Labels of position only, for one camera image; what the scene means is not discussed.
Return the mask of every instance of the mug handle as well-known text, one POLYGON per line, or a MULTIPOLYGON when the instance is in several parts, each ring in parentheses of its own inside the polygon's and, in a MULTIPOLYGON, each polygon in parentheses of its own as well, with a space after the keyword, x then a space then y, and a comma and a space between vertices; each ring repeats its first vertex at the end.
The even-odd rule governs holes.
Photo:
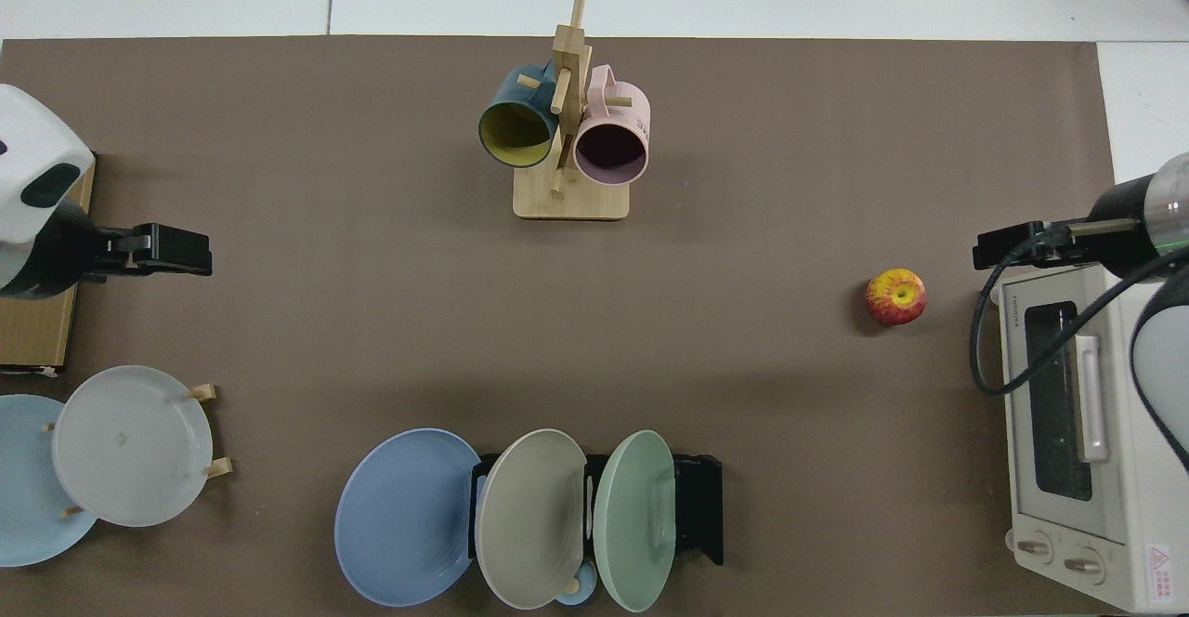
POLYGON ((615 75, 611 65, 598 65, 591 69, 591 83, 586 88, 586 108, 594 117, 611 117, 606 108, 606 92, 615 87, 615 75))

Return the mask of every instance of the apple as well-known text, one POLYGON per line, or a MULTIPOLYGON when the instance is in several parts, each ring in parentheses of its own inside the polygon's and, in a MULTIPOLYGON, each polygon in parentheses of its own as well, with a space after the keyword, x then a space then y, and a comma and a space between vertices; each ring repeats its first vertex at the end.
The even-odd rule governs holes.
POLYGON ((897 326, 925 313, 925 283, 908 269, 888 269, 867 283, 867 311, 880 325, 897 326))

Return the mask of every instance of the oven window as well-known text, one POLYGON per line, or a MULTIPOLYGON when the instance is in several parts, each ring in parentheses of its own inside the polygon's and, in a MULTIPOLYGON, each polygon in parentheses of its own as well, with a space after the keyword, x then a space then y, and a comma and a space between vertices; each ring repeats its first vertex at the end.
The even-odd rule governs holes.
MULTIPOLYGON (((1030 364, 1076 315, 1077 307, 1072 302, 1024 311, 1030 364)), ((1077 391, 1072 369, 1070 351, 1057 351, 1028 383, 1037 486, 1052 495, 1090 500, 1094 493, 1090 465, 1077 455, 1077 391)))

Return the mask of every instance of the oven label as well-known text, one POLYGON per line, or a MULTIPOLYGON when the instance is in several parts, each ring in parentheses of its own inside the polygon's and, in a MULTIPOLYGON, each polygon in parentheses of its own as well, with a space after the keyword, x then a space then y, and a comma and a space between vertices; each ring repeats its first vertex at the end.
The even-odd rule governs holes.
POLYGON ((1172 603, 1172 552, 1166 544, 1147 546, 1147 599, 1172 603))

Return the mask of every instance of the blue mug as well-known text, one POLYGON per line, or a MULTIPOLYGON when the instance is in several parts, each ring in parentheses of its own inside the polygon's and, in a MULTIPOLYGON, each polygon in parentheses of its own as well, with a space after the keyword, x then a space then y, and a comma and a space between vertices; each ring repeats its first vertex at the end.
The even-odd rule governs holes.
POLYGON ((556 87, 553 62, 514 68, 479 118, 484 150, 512 168, 542 163, 558 131, 558 117, 549 113, 556 87))

